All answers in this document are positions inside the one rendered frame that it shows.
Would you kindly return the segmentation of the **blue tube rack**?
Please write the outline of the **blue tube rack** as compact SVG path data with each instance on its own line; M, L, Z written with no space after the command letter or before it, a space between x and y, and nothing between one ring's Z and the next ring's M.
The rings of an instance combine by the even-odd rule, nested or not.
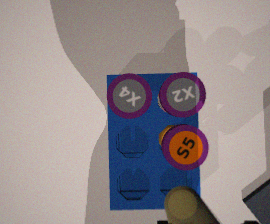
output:
M180 118L158 106L160 87L172 74L137 74L152 90L151 105L140 117L119 117L107 102L110 201L125 210L164 209L165 194L178 185L190 186L201 196L200 166L176 169L167 162L159 144L159 134L167 125L188 124L199 129L198 112Z

